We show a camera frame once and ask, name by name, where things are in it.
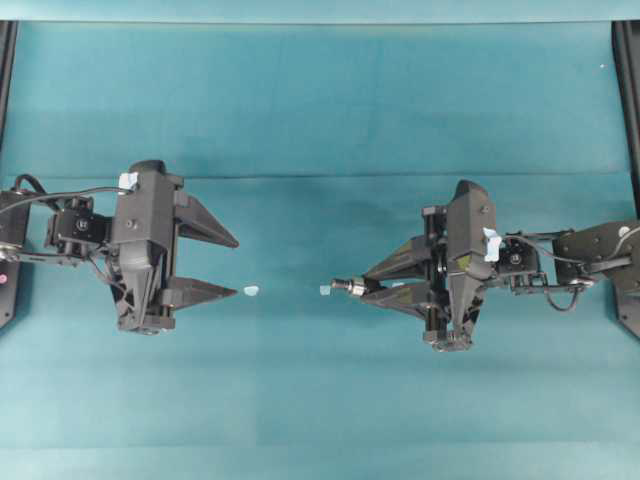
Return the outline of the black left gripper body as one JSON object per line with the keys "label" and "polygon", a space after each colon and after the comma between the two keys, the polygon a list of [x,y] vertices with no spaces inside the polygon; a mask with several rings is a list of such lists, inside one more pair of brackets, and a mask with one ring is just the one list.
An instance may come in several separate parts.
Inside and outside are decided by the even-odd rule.
{"label": "black left gripper body", "polygon": [[107,266],[121,331],[156,335],[175,327],[162,292],[175,271],[174,196],[182,186],[161,160],[137,162],[120,176],[129,191],[116,202]]}

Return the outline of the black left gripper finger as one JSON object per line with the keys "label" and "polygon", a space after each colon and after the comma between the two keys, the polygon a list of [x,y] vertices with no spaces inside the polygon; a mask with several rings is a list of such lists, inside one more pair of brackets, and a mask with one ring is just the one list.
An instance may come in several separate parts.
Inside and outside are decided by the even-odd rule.
{"label": "black left gripper finger", "polygon": [[172,276],[160,292],[160,304],[171,310],[180,310],[201,303],[209,303],[236,295],[235,289],[214,285],[201,280]]}
{"label": "black left gripper finger", "polygon": [[237,248],[239,241],[201,204],[187,193],[174,194],[174,219],[179,235],[202,242]]}

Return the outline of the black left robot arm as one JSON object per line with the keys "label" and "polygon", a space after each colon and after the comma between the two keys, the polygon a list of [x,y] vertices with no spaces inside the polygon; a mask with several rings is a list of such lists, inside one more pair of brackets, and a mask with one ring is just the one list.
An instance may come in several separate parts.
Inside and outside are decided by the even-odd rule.
{"label": "black left robot arm", "polygon": [[1,194],[1,273],[22,263],[94,265],[109,288],[121,331],[156,335],[175,327],[176,311],[235,295],[235,290],[176,274],[179,238],[236,248],[238,240],[161,160],[120,175],[113,215],[94,210],[97,188],[47,192],[29,174]]}

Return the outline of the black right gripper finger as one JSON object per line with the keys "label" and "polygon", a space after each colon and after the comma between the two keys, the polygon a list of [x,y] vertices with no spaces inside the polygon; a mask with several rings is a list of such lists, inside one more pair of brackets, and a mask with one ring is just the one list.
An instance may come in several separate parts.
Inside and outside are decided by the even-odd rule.
{"label": "black right gripper finger", "polygon": [[425,283],[426,264],[430,261],[430,247],[424,235],[414,236],[398,247],[388,257],[371,267],[362,278],[365,291],[392,289],[385,281],[402,280],[402,287],[427,289]]}
{"label": "black right gripper finger", "polygon": [[390,287],[379,281],[366,280],[363,286],[356,288],[355,296],[364,304],[426,320],[429,314],[427,304],[430,303],[428,288],[425,281]]}

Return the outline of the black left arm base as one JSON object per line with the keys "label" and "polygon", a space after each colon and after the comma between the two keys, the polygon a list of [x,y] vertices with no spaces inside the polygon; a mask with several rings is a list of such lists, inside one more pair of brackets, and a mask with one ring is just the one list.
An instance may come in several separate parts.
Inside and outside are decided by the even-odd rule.
{"label": "black left arm base", "polygon": [[[5,133],[17,27],[16,21],[1,21],[1,138]],[[7,326],[15,316],[20,272],[17,262],[7,260],[11,245],[5,242],[8,233],[6,227],[6,222],[1,220],[1,328]]]}

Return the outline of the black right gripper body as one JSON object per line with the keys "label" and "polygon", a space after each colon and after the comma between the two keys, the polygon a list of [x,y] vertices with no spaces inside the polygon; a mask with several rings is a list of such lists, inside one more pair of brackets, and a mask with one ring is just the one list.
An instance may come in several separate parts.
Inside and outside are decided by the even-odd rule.
{"label": "black right gripper body", "polygon": [[448,204],[425,207],[422,217],[432,252],[425,277],[437,296],[424,340],[439,352],[466,351],[498,260],[495,205],[483,187],[461,180]]}

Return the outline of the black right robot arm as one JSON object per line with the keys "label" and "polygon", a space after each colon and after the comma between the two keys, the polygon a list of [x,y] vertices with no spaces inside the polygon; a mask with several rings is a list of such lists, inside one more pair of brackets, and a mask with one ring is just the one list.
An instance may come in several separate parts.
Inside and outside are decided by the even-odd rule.
{"label": "black right robot arm", "polygon": [[583,230],[497,231],[496,207],[480,185],[461,180],[446,205],[422,210],[424,232],[360,276],[333,280],[364,304],[425,323],[439,352],[472,346],[484,295],[568,293],[573,301],[602,279],[623,295],[639,293],[639,223],[608,222]]}

